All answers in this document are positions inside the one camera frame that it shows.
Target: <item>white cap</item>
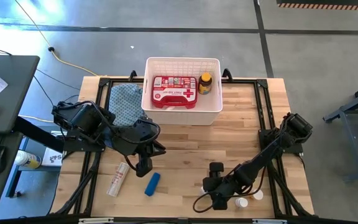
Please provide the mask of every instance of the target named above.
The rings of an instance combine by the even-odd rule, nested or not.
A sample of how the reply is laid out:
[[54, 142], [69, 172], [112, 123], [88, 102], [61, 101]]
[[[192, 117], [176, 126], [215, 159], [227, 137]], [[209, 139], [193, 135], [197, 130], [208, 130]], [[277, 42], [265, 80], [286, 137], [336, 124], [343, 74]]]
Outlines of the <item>white cap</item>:
[[27, 162], [27, 154], [24, 151], [18, 150], [15, 157], [15, 165], [23, 165]]
[[246, 206], [248, 206], [248, 200], [245, 198], [237, 198], [236, 205], [239, 208], [245, 208]]
[[258, 190], [258, 192], [252, 195], [252, 198], [254, 198], [255, 200], [261, 200], [263, 197], [264, 193], [262, 192], [262, 190]]

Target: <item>yellow lid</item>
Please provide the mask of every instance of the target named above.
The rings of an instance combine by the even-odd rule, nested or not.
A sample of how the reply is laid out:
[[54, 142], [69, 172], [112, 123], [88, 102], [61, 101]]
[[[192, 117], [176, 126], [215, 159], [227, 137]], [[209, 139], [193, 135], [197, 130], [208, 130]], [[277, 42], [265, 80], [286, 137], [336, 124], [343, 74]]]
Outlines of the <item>yellow lid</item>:
[[211, 79], [211, 75], [208, 72], [204, 73], [201, 76], [201, 80], [204, 81], [204, 82], [208, 82], [210, 79]]

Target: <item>cloth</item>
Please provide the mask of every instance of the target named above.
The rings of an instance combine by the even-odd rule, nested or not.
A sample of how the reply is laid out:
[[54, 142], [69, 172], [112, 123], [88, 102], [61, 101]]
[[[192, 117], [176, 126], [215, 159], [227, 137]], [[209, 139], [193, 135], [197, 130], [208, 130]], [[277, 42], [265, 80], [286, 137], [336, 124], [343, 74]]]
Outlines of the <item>cloth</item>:
[[109, 111], [116, 115], [113, 125], [132, 126], [141, 116], [142, 89], [136, 84], [121, 84], [111, 88]]

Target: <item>blue marker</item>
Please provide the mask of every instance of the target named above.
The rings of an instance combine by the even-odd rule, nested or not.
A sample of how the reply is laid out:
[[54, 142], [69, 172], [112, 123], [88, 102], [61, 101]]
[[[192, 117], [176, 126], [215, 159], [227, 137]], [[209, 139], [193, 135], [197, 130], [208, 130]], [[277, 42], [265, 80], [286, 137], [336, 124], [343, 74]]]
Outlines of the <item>blue marker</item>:
[[160, 177], [161, 175], [159, 173], [153, 174], [149, 184], [147, 184], [146, 190], [144, 191], [147, 196], [151, 196], [154, 194], [155, 189], [157, 188], [157, 184], [160, 181]]

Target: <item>blue object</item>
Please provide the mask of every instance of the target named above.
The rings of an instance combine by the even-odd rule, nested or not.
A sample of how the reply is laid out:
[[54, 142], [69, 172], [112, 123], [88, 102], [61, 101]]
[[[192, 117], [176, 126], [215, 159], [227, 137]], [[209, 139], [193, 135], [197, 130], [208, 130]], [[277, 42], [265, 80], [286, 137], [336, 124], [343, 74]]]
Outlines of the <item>blue object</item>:
[[142, 116], [142, 89], [136, 84], [121, 84], [111, 88], [109, 111], [116, 115], [113, 124], [132, 126]]
[[157, 184], [160, 181], [160, 177], [161, 175], [159, 173], [153, 174], [149, 184], [147, 184], [146, 190], [144, 191], [147, 196], [151, 196], [154, 194], [155, 189], [157, 188]]

